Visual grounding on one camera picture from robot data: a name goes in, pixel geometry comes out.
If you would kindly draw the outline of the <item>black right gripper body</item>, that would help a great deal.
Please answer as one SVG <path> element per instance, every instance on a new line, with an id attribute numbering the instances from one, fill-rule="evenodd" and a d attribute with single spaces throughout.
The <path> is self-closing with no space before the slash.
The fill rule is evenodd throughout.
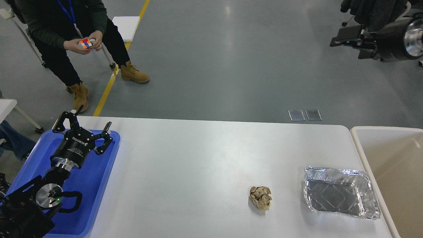
<path id="1" fill-rule="evenodd" d="M 365 32 L 364 43 L 373 43 L 375 49 L 361 49 L 358 59 L 394 62 L 422 58 L 422 23 L 422 16 L 413 16 L 391 22 L 377 32 Z"/>

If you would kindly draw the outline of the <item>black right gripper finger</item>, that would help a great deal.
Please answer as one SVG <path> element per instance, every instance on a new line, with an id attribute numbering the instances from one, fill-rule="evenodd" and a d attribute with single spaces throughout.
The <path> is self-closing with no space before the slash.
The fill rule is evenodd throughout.
<path id="1" fill-rule="evenodd" d="M 363 30 L 366 27 L 364 25 L 355 25 L 349 27 L 342 27 L 339 29 L 337 33 L 338 39 L 356 39 L 360 38 L 362 35 Z"/>
<path id="2" fill-rule="evenodd" d="M 361 38 L 353 38 L 353 39 L 340 39 L 337 37 L 333 37 L 330 42 L 330 47 L 337 47 L 337 46 L 348 46 L 354 49 L 365 49 L 365 50 L 376 50 L 377 45 L 372 40 L 366 40 Z"/>

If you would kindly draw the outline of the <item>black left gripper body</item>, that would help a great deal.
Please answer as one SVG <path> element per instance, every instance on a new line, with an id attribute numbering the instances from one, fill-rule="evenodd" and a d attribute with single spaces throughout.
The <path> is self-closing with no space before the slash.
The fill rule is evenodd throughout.
<path id="1" fill-rule="evenodd" d="M 64 134 L 64 139 L 50 157 L 51 166 L 64 165 L 64 169 L 81 169 L 89 152 L 94 149 L 94 133 L 87 129 L 70 129 Z"/>

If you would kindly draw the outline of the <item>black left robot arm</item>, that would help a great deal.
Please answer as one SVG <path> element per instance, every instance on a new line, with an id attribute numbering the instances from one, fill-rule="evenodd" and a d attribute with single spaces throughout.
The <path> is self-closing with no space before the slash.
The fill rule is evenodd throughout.
<path id="1" fill-rule="evenodd" d="M 63 112 L 38 140 L 1 199 L 2 238 L 83 237 L 92 227 L 120 136 L 79 125 Z"/>

